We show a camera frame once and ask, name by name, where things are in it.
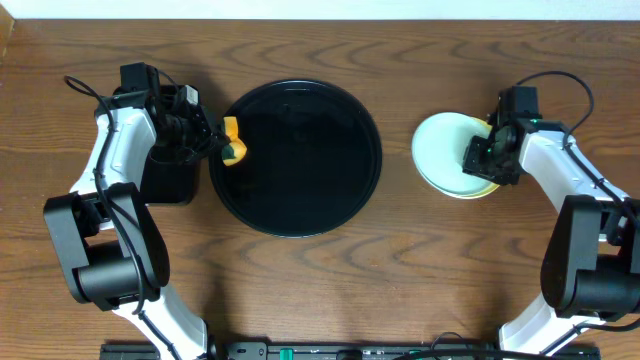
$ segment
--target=black plate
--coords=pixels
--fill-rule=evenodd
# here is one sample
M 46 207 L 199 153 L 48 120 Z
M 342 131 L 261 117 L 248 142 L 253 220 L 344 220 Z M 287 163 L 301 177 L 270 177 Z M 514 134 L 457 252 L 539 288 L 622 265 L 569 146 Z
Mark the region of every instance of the black plate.
M 225 206 L 252 228 L 278 236 L 321 234 L 347 222 L 367 202 L 382 166 L 371 115 L 346 91 L 287 80 L 238 100 L 246 157 L 226 167 L 209 158 Z

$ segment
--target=white background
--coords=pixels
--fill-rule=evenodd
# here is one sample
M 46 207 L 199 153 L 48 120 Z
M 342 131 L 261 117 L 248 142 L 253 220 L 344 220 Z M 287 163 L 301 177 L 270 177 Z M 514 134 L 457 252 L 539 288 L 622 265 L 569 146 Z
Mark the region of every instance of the white background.
M 637 0 L 0 0 L 16 19 L 640 20 Z

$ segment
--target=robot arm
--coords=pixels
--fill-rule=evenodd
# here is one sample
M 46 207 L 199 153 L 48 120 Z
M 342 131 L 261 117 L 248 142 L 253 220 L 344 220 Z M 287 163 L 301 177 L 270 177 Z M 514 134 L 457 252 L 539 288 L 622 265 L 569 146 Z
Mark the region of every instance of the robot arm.
M 499 331 L 503 350 L 551 356 L 581 328 L 640 311 L 640 235 L 625 217 L 623 204 L 595 184 L 566 151 L 568 130 L 541 118 L 535 88 L 503 91 L 498 111 L 489 120 L 489 138 L 472 139 L 463 169 L 501 185 L 515 185 L 520 174 L 528 173 L 559 212 L 542 265 L 542 293 Z M 628 198 L 600 175 L 572 136 L 567 143 L 611 193 Z M 637 201 L 631 204 L 638 208 Z M 599 255 L 598 241 L 620 246 L 620 254 Z
M 146 204 L 153 201 L 141 189 L 143 178 L 163 166 L 178 166 L 177 172 L 188 179 L 194 163 L 228 144 L 228 139 L 200 105 L 193 87 L 160 86 L 158 71 L 143 63 L 123 66 L 121 77 L 121 87 L 103 98 L 113 124 L 99 107 L 98 137 L 89 162 L 69 194 L 48 199 L 45 221 L 76 301 L 92 302 L 129 320 L 163 360 L 204 359 L 210 354 L 207 326 L 169 285 L 167 248 L 147 210 Z M 108 205 L 97 194 L 94 175 L 103 148 L 100 183 Z M 156 160 L 154 155 L 163 158 Z M 116 227 L 117 241 L 89 245 L 85 238 L 114 227 L 115 219 L 105 206 L 115 210 L 122 225 Z M 138 312 L 139 301 L 143 303 Z

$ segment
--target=yellow object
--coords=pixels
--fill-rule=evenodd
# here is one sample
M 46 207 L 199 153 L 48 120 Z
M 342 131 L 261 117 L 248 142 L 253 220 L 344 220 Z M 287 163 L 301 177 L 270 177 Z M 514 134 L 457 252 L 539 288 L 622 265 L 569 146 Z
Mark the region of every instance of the yellow object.
M 247 154 L 247 146 L 238 137 L 238 119 L 235 116 L 224 117 L 224 133 L 231 142 L 222 148 L 222 162 L 225 166 L 231 166 Z

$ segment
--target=wooden tabletop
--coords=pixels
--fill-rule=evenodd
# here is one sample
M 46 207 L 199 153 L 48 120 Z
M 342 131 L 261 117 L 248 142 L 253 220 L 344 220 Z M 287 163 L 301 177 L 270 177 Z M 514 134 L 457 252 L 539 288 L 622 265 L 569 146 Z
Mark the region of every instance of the wooden tabletop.
M 0 69 L 0 357 L 96 359 L 132 325 L 69 294 L 42 217 L 67 193 L 96 136 L 95 100 L 119 66 L 144 61 L 201 90 L 224 112 L 285 78 L 334 83 L 372 114 L 380 182 L 347 224 L 276 238 L 232 216 L 206 163 L 185 207 L 153 207 L 171 282 L 221 340 L 429 342 L 443 331 L 493 340 L 540 291 L 556 212 L 531 177 L 457 200 L 416 172 L 411 136 L 427 116 L 484 116 L 500 89 L 566 70 L 593 88 L 576 136 L 616 186 L 640 197 L 640 24 L 581 22 L 19 21 Z M 573 124 L 586 109 L 570 80 L 536 80 L 542 114 Z M 108 233 L 103 239 L 115 239 Z M 607 359 L 640 352 L 639 333 L 589 331 Z

